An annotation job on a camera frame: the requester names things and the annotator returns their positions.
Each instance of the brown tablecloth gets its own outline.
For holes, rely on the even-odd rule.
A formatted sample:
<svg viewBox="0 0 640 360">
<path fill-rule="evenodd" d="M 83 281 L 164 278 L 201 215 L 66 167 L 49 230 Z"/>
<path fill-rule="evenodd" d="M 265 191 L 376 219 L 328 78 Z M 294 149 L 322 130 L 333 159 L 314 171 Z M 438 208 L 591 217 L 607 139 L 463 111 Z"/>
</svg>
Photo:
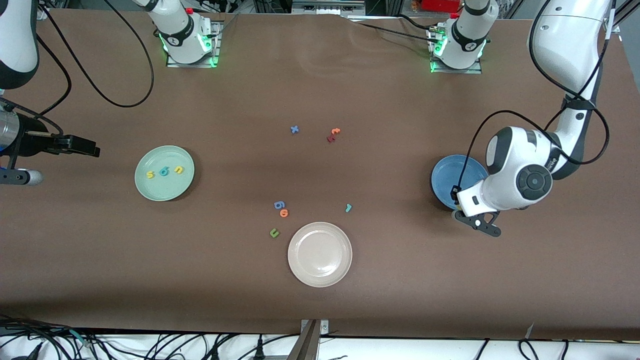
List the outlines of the brown tablecloth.
<svg viewBox="0 0 640 360">
<path fill-rule="evenodd" d="M 147 63 L 115 14 L 53 15 L 105 93 L 142 97 Z M 495 110 L 539 124 L 557 111 L 561 91 L 529 59 L 530 22 L 497 21 L 474 76 L 432 74 L 424 42 L 333 15 L 240 15 L 217 69 L 167 69 L 148 15 L 125 16 L 156 72 L 153 94 L 133 109 L 102 100 L 51 24 L 38 23 L 74 80 L 50 116 L 102 156 L 21 158 L 45 181 L 0 188 L 3 311 L 137 329 L 294 332 L 301 318 L 329 318 L 355 335 L 520 338 L 535 322 L 538 338 L 638 337 L 639 96 L 616 37 L 598 95 L 609 150 L 541 203 L 503 212 L 503 235 L 490 238 L 451 220 L 431 169 L 464 153 Z M 400 20 L 376 23 L 420 35 Z M 35 78 L 6 96 L 39 111 L 64 88 L 41 51 Z M 493 120 L 473 156 L 483 161 L 506 125 L 528 127 Z M 342 132 L 329 144 L 334 127 Z M 594 117 L 587 158 L 602 138 Z M 134 169 L 166 144 L 191 153 L 196 178 L 185 196 L 152 202 Z M 291 236 L 314 221 L 340 226 L 353 246 L 351 270 L 329 288 L 305 286 L 287 264 Z"/>
</svg>

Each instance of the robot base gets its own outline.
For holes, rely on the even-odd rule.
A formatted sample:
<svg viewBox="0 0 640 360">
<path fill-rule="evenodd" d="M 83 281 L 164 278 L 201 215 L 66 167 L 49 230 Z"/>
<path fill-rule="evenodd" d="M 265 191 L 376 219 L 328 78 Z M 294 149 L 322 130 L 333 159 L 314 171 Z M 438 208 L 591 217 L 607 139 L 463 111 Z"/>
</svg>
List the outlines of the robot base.
<svg viewBox="0 0 640 360">
<path fill-rule="evenodd" d="M 190 63 L 183 64 L 175 61 L 168 53 L 166 57 L 167 67 L 185 67 L 185 68 L 197 68 L 197 69 L 209 69 L 218 66 L 218 58 L 220 57 L 220 46 L 222 44 L 222 29 L 224 28 L 223 21 L 211 21 L 211 52 L 205 54 L 202 59 Z"/>
<path fill-rule="evenodd" d="M 446 66 L 442 60 L 433 54 L 433 50 L 431 49 L 432 45 L 429 46 L 429 60 L 431 61 L 431 72 L 450 72 L 453 74 L 482 74 L 482 67 L 480 66 L 480 60 L 476 60 L 473 65 L 466 69 L 454 69 Z"/>
<path fill-rule="evenodd" d="M 446 29 L 444 28 L 443 22 L 438 23 L 438 26 L 433 26 L 431 29 L 426 31 L 428 38 L 434 38 L 440 42 L 442 42 L 445 32 Z M 474 64 L 466 69 L 454 69 L 452 67 L 448 67 L 444 62 L 442 62 L 439 57 L 434 54 L 438 46 L 440 46 L 440 43 L 429 43 L 429 60 L 431 62 L 431 72 L 449 72 L 452 74 L 482 74 L 480 59 L 476 59 Z"/>
</svg>

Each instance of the power cord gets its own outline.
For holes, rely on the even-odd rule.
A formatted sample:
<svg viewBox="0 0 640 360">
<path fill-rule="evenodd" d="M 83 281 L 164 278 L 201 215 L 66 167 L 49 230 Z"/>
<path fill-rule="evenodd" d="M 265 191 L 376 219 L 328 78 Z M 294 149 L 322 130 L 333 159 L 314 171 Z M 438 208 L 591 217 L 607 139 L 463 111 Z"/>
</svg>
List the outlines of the power cord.
<svg viewBox="0 0 640 360">
<path fill-rule="evenodd" d="M 264 360 L 264 358 L 266 357 L 264 355 L 262 345 L 262 334 L 260 334 L 260 337 L 258 337 L 258 345 L 255 347 L 255 355 L 253 356 L 253 360 Z"/>
<path fill-rule="evenodd" d="M 109 2 L 109 0 L 103 0 L 117 15 L 120 19 L 122 19 L 122 21 L 127 25 L 127 27 L 129 27 L 129 29 L 133 32 L 133 35 L 135 35 L 135 37 L 138 39 L 138 42 L 140 43 L 140 45 L 142 46 L 142 49 L 145 52 L 145 56 L 147 57 L 147 62 L 149 64 L 149 70 L 151 72 L 151 80 L 150 80 L 150 84 L 149 84 L 149 90 L 147 90 L 147 94 L 142 98 L 142 100 L 135 102 L 133 104 L 120 104 L 117 103 L 113 100 L 111 100 L 108 96 L 104 95 L 104 93 L 100 90 L 100 88 L 98 88 L 98 86 L 93 82 L 93 79 L 89 76 L 89 74 L 87 73 L 87 71 L 84 69 L 84 66 L 82 65 L 82 63 L 80 62 L 80 60 L 78 60 L 78 57 L 76 56 L 75 52 L 73 51 L 73 49 L 71 49 L 71 46 L 69 45 L 69 42 L 67 42 L 67 39 L 65 38 L 64 34 L 62 33 L 62 30 L 60 30 L 60 27 L 58 27 L 58 24 L 56 23 L 56 21 L 53 19 L 53 17 L 51 16 L 51 14 L 49 13 L 49 11 L 47 10 L 46 7 L 41 6 L 40 8 L 42 9 L 42 11 L 44 11 L 47 16 L 49 17 L 49 19 L 51 20 L 51 24 L 53 25 L 53 27 L 56 29 L 56 32 L 58 33 L 58 35 L 60 36 L 60 38 L 62 39 L 62 42 L 65 43 L 65 46 L 67 47 L 67 50 L 69 50 L 69 53 L 71 54 L 71 57 L 73 57 L 74 61 L 76 62 L 76 64 L 78 65 L 78 67 L 80 68 L 80 71 L 82 71 L 83 75 L 85 76 L 85 78 L 89 81 L 89 84 L 91 84 L 91 86 L 93 87 L 93 89 L 105 100 L 107 100 L 108 103 L 118 106 L 119 108 L 133 108 L 135 106 L 138 106 L 140 104 L 142 104 L 143 102 L 145 102 L 148 98 L 149 95 L 151 95 L 151 91 L 153 91 L 154 88 L 154 83 L 155 83 L 155 75 L 154 75 L 154 66 L 151 62 L 151 57 L 149 56 L 149 52 L 147 51 L 147 47 L 145 46 L 144 42 L 142 41 L 142 39 L 140 38 L 140 36 L 138 35 L 138 33 L 136 32 L 136 30 L 131 26 L 131 24 L 129 24 L 129 22 L 127 21 L 127 19 L 125 19 L 122 14 L 120 14 L 120 12 L 113 7 L 113 5 L 111 5 L 111 3 Z"/>
<path fill-rule="evenodd" d="M 299 336 L 299 335 L 300 334 L 289 334 L 289 335 L 278 336 L 277 338 L 273 338 L 273 339 L 269 339 L 269 340 L 265 341 L 262 345 L 267 345 L 268 343 L 272 343 L 272 342 L 280 340 L 280 339 L 290 338 L 291 336 Z M 242 355 L 241 357 L 238 357 L 238 360 L 244 359 L 245 356 L 248 356 L 249 354 L 251 354 L 252 352 L 256 351 L 257 349 L 258 349 L 258 347 L 254 347 L 253 349 L 247 351 L 246 353 L 244 353 L 244 355 Z"/>
<path fill-rule="evenodd" d="M 239 334 L 235 334 L 235 333 L 229 334 L 226 337 L 224 337 L 222 340 L 220 340 L 220 342 L 218 342 L 218 339 L 220 338 L 220 335 L 218 335 L 218 337 L 216 338 L 216 341 L 213 344 L 213 347 L 211 347 L 211 350 L 209 350 L 209 352 L 204 355 L 202 360 L 208 360 L 209 357 L 211 357 L 211 360 L 219 360 L 220 357 L 218 356 L 218 349 L 222 346 L 222 344 L 226 343 L 232 338 L 235 338 L 238 335 Z"/>
<path fill-rule="evenodd" d="M 478 351 L 478 354 L 476 355 L 476 360 L 480 360 L 480 357 L 482 356 L 482 353 L 484 351 L 484 348 L 486 348 L 486 345 L 489 344 L 489 338 L 484 339 L 484 343 L 482 344 L 482 346 L 480 347 L 480 350 Z"/>
<path fill-rule="evenodd" d="M 564 349 L 562 351 L 562 355 L 560 355 L 560 360 L 564 360 L 564 357 L 566 356 L 566 352 L 567 350 L 569 350 L 569 340 L 563 340 L 563 343 L 564 343 Z M 536 353 L 535 349 L 533 349 L 533 345 L 531 345 L 531 343 L 527 339 L 522 339 L 518 341 L 518 350 L 520 351 L 520 355 L 522 355 L 522 357 L 524 357 L 526 360 L 532 360 L 529 356 L 526 356 L 524 354 L 524 350 L 522 350 L 522 344 L 527 344 L 527 346 L 531 350 L 531 353 L 533 354 L 533 358 L 535 360 L 540 360 L 538 358 L 538 354 Z"/>
<path fill-rule="evenodd" d="M 420 24 L 418 24 L 417 22 L 415 22 L 412 18 L 410 18 L 409 16 L 407 16 L 407 15 L 405 15 L 405 14 L 403 14 L 403 13 L 399 13 L 399 14 L 397 14 L 397 15 L 394 15 L 394 17 L 401 17 L 401 18 L 403 18 L 404 20 L 407 20 L 408 22 L 410 22 L 410 23 L 411 23 L 411 25 L 415 26 L 416 28 L 423 29 L 423 30 L 428 30 L 431 26 L 436 26 L 436 25 L 438 25 L 438 23 L 437 23 L 437 22 L 436 22 L 435 24 L 427 25 L 427 26 L 425 26 L 425 25 L 420 25 Z"/>
<path fill-rule="evenodd" d="M 44 40 L 40 38 L 40 35 L 36 35 L 36 38 L 38 39 L 38 42 L 40 43 L 42 48 L 45 49 L 47 53 L 49 53 L 49 56 L 51 56 L 53 61 L 56 62 L 56 65 L 60 68 L 60 70 L 62 70 L 62 73 L 65 75 L 65 79 L 67 80 L 67 89 L 65 90 L 65 93 L 62 94 L 62 96 L 58 100 L 56 100 L 56 102 L 49 105 L 48 108 L 42 110 L 40 115 L 44 115 L 50 112 L 51 110 L 55 109 L 56 106 L 60 105 L 60 103 L 63 102 L 67 98 L 67 96 L 69 96 L 69 93 L 71 92 L 71 77 L 69 76 L 67 68 L 65 68 L 65 66 L 62 65 L 62 62 L 60 62 L 60 59 L 58 59 L 58 57 L 53 53 L 53 51 L 49 48 L 49 46 L 45 44 Z"/>
<path fill-rule="evenodd" d="M 359 24 L 360 24 L 360 25 L 362 25 L 362 26 L 366 26 L 366 27 L 368 27 L 368 28 L 377 29 L 377 30 L 382 30 L 382 31 L 386 31 L 386 32 L 388 32 L 388 33 L 393 33 L 393 34 L 402 35 L 402 36 L 404 36 L 404 37 L 417 38 L 417 39 L 425 40 L 425 41 L 428 41 L 428 42 L 438 42 L 438 40 L 436 40 L 436 39 L 426 38 L 426 37 L 419 37 L 419 36 L 417 36 L 417 35 L 407 34 L 407 33 L 403 33 L 403 32 L 396 31 L 396 30 L 391 30 L 391 29 L 386 29 L 386 28 L 381 28 L 381 27 L 379 27 L 379 26 L 375 26 L 375 25 L 363 24 L 363 23 L 361 23 L 361 22 L 359 22 Z"/>
</svg>

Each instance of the cable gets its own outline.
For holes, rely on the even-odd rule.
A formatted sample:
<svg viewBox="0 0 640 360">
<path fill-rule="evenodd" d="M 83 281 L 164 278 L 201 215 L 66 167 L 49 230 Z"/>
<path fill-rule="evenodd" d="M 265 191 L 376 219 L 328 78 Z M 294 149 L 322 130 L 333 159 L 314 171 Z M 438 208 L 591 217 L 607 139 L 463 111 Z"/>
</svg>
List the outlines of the cable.
<svg viewBox="0 0 640 360">
<path fill-rule="evenodd" d="M 6 343 L 3 343 L 0 345 L 0 348 L 3 348 L 5 345 L 9 344 L 10 342 L 12 342 L 13 340 L 19 339 L 21 337 L 23 337 L 24 335 L 16 335 L 14 337 L 12 337 L 10 340 L 8 340 Z"/>
<path fill-rule="evenodd" d="M 480 351 L 478 351 L 478 355 L 476 355 L 476 360 L 480 360 L 480 357 L 482 356 L 484 348 L 486 347 L 487 344 L 489 344 L 489 338 L 484 339 L 484 343 L 480 347 Z"/>
<path fill-rule="evenodd" d="M 133 107 L 138 106 L 138 105 L 142 104 L 143 102 L 145 102 L 149 98 L 149 95 L 151 95 L 151 91 L 153 91 L 154 83 L 155 83 L 154 66 L 153 66 L 153 63 L 151 62 L 151 57 L 149 56 L 149 52 L 147 51 L 147 47 L 145 46 L 145 43 L 142 41 L 142 39 L 140 38 L 140 36 L 136 32 L 136 30 L 131 26 L 131 24 L 129 24 L 127 19 L 125 19 L 122 16 L 122 14 L 120 14 L 120 12 L 118 12 L 118 10 L 116 10 L 116 8 L 114 8 L 113 5 L 111 5 L 109 0 L 103 0 L 103 1 L 122 19 L 122 21 L 127 25 L 127 27 L 129 27 L 129 29 L 133 32 L 133 35 L 135 35 L 136 38 L 138 39 L 138 42 L 142 46 L 142 49 L 145 52 L 145 56 L 147 57 L 147 62 L 149 64 L 149 70 L 151 71 L 151 81 L 150 81 L 150 84 L 149 84 L 149 90 L 147 91 L 147 94 L 142 98 L 142 100 L 140 100 L 138 102 L 135 102 L 133 104 L 119 104 L 119 103 L 111 100 L 108 96 L 104 95 L 104 93 L 98 88 L 98 86 L 93 82 L 93 79 L 89 76 L 87 71 L 84 69 L 84 66 L 82 65 L 80 60 L 78 60 L 78 57 L 76 56 L 75 52 L 73 51 L 73 49 L 71 49 L 71 45 L 69 45 L 69 42 L 67 42 L 67 39 L 65 38 L 64 34 L 62 33 L 62 30 L 60 30 L 60 27 L 58 27 L 58 24 L 53 19 L 53 17 L 51 16 L 51 14 L 47 10 L 47 8 L 44 7 L 44 6 L 41 6 L 41 9 L 47 14 L 49 19 L 51 20 L 51 24 L 56 29 L 56 32 L 60 36 L 60 39 L 62 39 L 62 42 L 65 43 L 65 46 L 67 47 L 67 50 L 69 50 L 69 53 L 71 54 L 71 57 L 73 57 L 74 61 L 76 62 L 76 64 L 80 68 L 80 71 L 82 71 L 84 77 L 89 81 L 89 84 L 91 84 L 93 89 L 103 99 L 107 100 L 107 102 L 112 104 L 112 105 L 118 106 L 119 108 L 133 108 Z"/>
<path fill-rule="evenodd" d="M 69 93 L 71 92 L 71 77 L 69 76 L 69 73 L 67 72 L 67 69 L 65 68 L 65 66 L 62 65 L 62 63 L 60 62 L 60 59 L 58 59 L 58 57 L 53 53 L 53 51 L 51 51 L 49 46 L 45 44 L 44 40 L 40 38 L 40 35 L 36 35 L 36 38 L 38 39 L 38 42 L 40 43 L 42 48 L 45 49 L 47 53 L 49 53 L 53 61 L 55 61 L 58 67 L 60 68 L 60 70 L 62 70 L 62 73 L 65 75 L 65 79 L 67 80 L 67 89 L 65 90 L 65 93 L 62 94 L 62 96 L 58 100 L 56 100 L 56 102 L 51 104 L 48 108 L 42 110 L 40 114 L 44 115 L 50 112 L 51 110 L 55 109 L 56 106 L 60 105 L 60 103 L 63 102 L 67 98 L 67 96 L 69 96 Z"/>
<path fill-rule="evenodd" d="M 191 339 L 188 339 L 187 341 L 183 342 L 180 346 L 176 347 L 172 352 L 169 353 L 169 355 L 166 356 L 166 360 L 170 360 L 172 355 L 174 355 L 176 352 L 178 352 L 178 350 L 180 350 L 184 345 L 187 345 L 188 343 L 190 343 L 193 340 L 196 340 L 199 337 L 204 337 L 204 334 L 196 335 L 196 336 L 192 337 Z"/>
<path fill-rule="evenodd" d="M 402 35 L 404 37 L 410 37 L 410 38 L 417 38 L 420 40 L 426 40 L 428 42 L 438 42 L 438 40 L 434 39 L 434 38 L 426 38 L 426 37 L 419 37 L 417 35 L 412 35 L 412 34 L 407 34 L 407 33 L 402 33 L 400 31 L 396 31 L 396 30 L 391 30 L 391 29 L 385 29 L 385 28 L 381 28 L 379 26 L 375 26 L 375 25 L 369 25 L 369 24 L 362 24 L 361 22 L 359 22 L 360 25 L 362 26 L 367 26 L 368 28 L 372 28 L 372 29 L 378 29 L 378 30 L 382 30 L 382 31 L 387 31 L 389 33 L 393 33 L 393 34 L 398 34 L 398 35 Z"/>
<path fill-rule="evenodd" d="M 538 354 L 533 349 L 533 346 L 531 345 L 531 343 L 529 343 L 529 340 L 527 340 L 527 339 L 522 339 L 522 340 L 518 341 L 518 350 L 520 351 L 520 355 L 522 355 L 522 357 L 524 357 L 526 360 L 531 360 L 531 358 L 529 356 L 526 356 L 524 354 L 524 351 L 522 350 L 522 344 L 523 343 L 527 344 L 529 346 L 529 349 L 531 349 L 531 352 L 533 353 L 534 358 L 536 360 L 540 360 L 540 359 L 538 359 Z"/>
<path fill-rule="evenodd" d="M 410 22 L 410 23 L 411 23 L 411 25 L 415 26 L 416 28 L 423 29 L 423 30 L 428 30 L 431 26 L 436 26 L 436 25 L 438 24 L 438 23 L 436 22 L 436 23 L 435 23 L 435 24 L 433 24 L 433 25 L 427 25 L 427 26 L 425 26 L 425 25 L 420 25 L 420 24 L 418 24 L 417 22 L 413 21 L 413 19 L 412 19 L 412 18 L 410 18 L 409 16 L 407 16 L 407 15 L 405 15 L 405 14 L 403 14 L 403 13 L 399 13 L 399 14 L 397 14 L 397 15 L 394 15 L 394 17 L 401 17 L 401 18 L 403 18 L 404 20 L 407 20 L 408 22 Z"/>
<path fill-rule="evenodd" d="M 210 356 L 213 358 L 213 360 L 216 360 L 218 358 L 218 349 L 222 346 L 222 344 L 224 344 L 225 342 L 231 340 L 232 338 L 235 338 L 238 335 L 239 334 L 229 334 L 225 338 L 220 340 L 220 342 L 218 342 L 218 338 L 220 338 L 220 335 L 218 335 L 218 337 L 216 338 L 216 342 L 214 343 L 213 347 L 211 347 L 211 350 L 209 350 L 208 353 L 206 353 L 204 355 L 202 360 L 208 360 L 208 358 Z"/>
<path fill-rule="evenodd" d="M 284 339 L 284 338 L 290 338 L 291 336 L 299 336 L 300 334 L 289 334 L 289 335 L 282 335 L 282 336 L 278 336 L 277 338 L 273 338 L 270 340 L 265 341 L 262 345 L 267 345 L 268 343 L 274 342 L 276 340 L 280 340 L 280 339 Z M 247 351 L 244 355 L 242 355 L 241 357 L 238 357 L 238 360 L 242 360 L 244 359 L 245 356 L 248 356 L 249 354 L 251 354 L 252 352 L 256 351 L 258 349 L 258 347 L 255 347 L 249 351 Z"/>
<path fill-rule="evenodd" d="M 377 6 L 378 4 L 380 4 L 380 1 L 382 1 L 382 0 L 378 0 L 378 1 L 376 1 L 376 3 L 375 3 L 375 4 L 373 4 L 373 6 L 371 7 L 371 11 L 369 11 L 368 13 L 366 13 L 366 14 L 365 14 L 365 16 L 371 15 L 371 13 L 373 12 L 373 10 L 375 10 L 375 9 L 376 9 L 376 6 Z"/>
<path fill-rule="evenodd" d="M 143 355 L 139 355 L 139 354 L 135 354 L 133 352 L 129 352 L 126 350 L 122 350 L 121 348 L 116 348 L 114 345 L 112 345 L 110 342 L 108 341 L 103 341 L 106 345 L 109 345 L 111 348 L 113 348 L 113 350 L 116 350 L 119 353 L 125 354 L 125 355 L 129 355 L 129 356 L 134 356 L 137 357 L 139 359 L 147 359 L 145 356 Z"/>
<path fill-rule="evenodd" d="M 569 350 L 569 340 L 563 340 L 564 343 L 564 349 L 562 350 L 562 355 L 560 355 L 560 360 L 564 360 L 564 357 L 566 357 L 566 352 L 567 350 Z"/>
<path fill-rule="evenodd" d="M 207 8 L 206 8 L 206 10 L 213 10 L 213 11 L 215 11 L 215 12 L 217 12 L 217 13 L 219 13 L 219 12 L 220 12 L 220 10 L 218 10 L 218 9 L 214 8 L 213 6 L 211 6 L 211 5 L 209 5 L 209 4 L 205 4 L 205 3 L 204 3 L 204 1 L 205 1 L 205 0 L 198 0 L 198 4 L 200 4 L 200 6 L 202 6 L 202 7 L 205 7 L 205 6 L 206 6 L 206 7 L 207 7 Z"/>
<path fill-rule="evenodd" d="M 266 357 L 264 355 L 264 349 L 262 348 L 264 344 L 262 343 L 262 334 L 258 337 L 258 345 L 255 346 L 255 354 L 253 355 L 253 360 L 264 360 Z"/>
</svg>

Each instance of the metal bracket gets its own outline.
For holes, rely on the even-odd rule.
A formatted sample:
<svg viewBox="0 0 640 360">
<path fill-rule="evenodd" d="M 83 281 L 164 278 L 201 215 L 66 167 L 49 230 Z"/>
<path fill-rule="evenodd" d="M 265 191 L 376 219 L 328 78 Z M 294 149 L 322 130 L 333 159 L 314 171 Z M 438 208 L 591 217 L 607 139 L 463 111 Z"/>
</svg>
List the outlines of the metal bracket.
<svg viewBox="0 0 640 360">
<path fill-rule="evenodd" d="M 493 217 L 487 222 L 484 220 L 485 215 L 492 215 Z M 502 234 L 500 228 L 493 224 L 495 219 L 498 218 L 498 215 L 500 215 L 500 211 L 495 213 L 483 213 L 472 217 L 466 217 L 462 210 L 457 210 L 453 212 L 452 217 L 462 224 L 469 225 L 471 228 L 473 228 L 473 230 L 478 230 L 489 236 L 497 238 L 498 236 L 500 236 L 500 234 Z"/>
<path fill-rule="evenodd" d="M 320 345 L 320 331 L 322 320 L 307 320 L 303 326 L 302 333 L 293 345 L 287 360 L 316 360 L 318 356 L 318 346 Z"/>
<path fill-rule="evenodd" d="M 300 333 L 305 330 L 305 326 L 309 323 L 309 320 L 302 320 L 300 325 Z M 320 335 L 327 335 L 329 333 L 329 319 L 320 319 Z"/>
</svg>

